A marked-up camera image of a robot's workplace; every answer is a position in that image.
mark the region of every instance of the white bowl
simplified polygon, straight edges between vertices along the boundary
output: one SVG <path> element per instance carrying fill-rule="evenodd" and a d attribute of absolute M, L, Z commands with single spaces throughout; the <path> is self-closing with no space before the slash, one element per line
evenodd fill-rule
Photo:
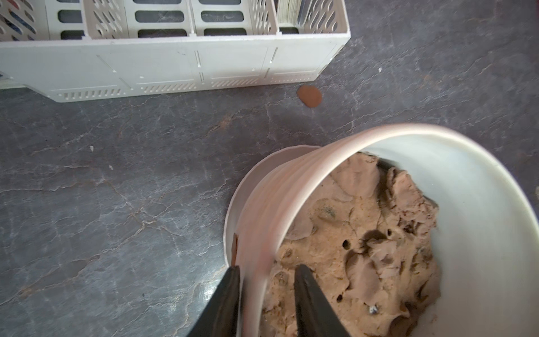
<path fill-rule="evenodd" d="M 324 177 L 357 151 L 406 169 L 440 206 L 432 245 L 442 270 L 441 297 L 413 336 L 537 336 L 539 225 L 520 187 L 488 151 L 455 131 L 422 124 L 376 127 L 303 155 L 294 149 L 253 168 L 227 214 L 229 263 L 238 235 L 243 337 L 257 336 L 272 262 L 295 215 Z"/>

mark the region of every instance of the white plastic container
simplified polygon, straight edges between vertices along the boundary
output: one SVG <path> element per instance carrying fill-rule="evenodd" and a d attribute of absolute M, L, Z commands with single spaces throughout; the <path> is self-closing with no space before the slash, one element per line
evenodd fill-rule
<path fill-rule="evenodd" d="M 57 102 L 304 82 L 350 39 L 343 0 L 280 29 L 273 0 L 0 0 L 0 74 Z"/>
<path fill-rule="evenodd" d="M 406 169 L 440 206 L 432 246 L 442 270 L 441 297 L 412 335 L 536 336 L 539 225 L 528 200 L 481 146 L 421 124 L 376 127 L 320 149 L 284 149 L 249 172 L 231 201 L 224 233 L 229 263 L 238 236 L 242 336 L 257 336 L 267 277 L 295 215 L 322 179 L 357 151 Z"/>

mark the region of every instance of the marble surface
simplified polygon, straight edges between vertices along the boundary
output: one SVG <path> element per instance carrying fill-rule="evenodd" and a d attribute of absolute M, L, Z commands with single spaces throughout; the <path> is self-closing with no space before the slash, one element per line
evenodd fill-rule
<path fill-rule="evenodd" d="M 427 122 L 471 137 L 539 210 L 532 1 L 347 0 L 314 83 L 58 104 L 0 91 L 0 336 L 185 336 L 225 271 L 235 187 L 283 147 Z"/>

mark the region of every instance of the brown dough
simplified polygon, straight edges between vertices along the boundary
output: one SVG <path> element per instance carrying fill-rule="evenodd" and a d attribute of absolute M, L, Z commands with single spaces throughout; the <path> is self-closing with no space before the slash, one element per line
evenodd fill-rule
<path fill-rule="evenodd" d="M 314 271 L 352 337 L 404 337 L 440 296 L 430 243 L 438 208 L 406 171 L 383 171 L 377 163 L 353 155 L 301 208 L 269 277 L 262 337 L 297 336 L 293 283 L 300 263 Z"/>
<path fill-rule="evenodd" d="M 300 100 L 309 108 L 315 108 L 322 102 L 322 93 L 312 85 L 302 85 L 297 94 Z"/>

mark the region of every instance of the white plastic organizer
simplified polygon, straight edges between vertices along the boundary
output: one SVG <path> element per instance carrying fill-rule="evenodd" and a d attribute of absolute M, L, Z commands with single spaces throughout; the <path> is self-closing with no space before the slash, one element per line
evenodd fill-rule
<path fill-rule="evenodd" d="M 57 102 L 312 81 L 343 0 L 281 27 L 273 0 L 0 0 L 0 74 Z"/>

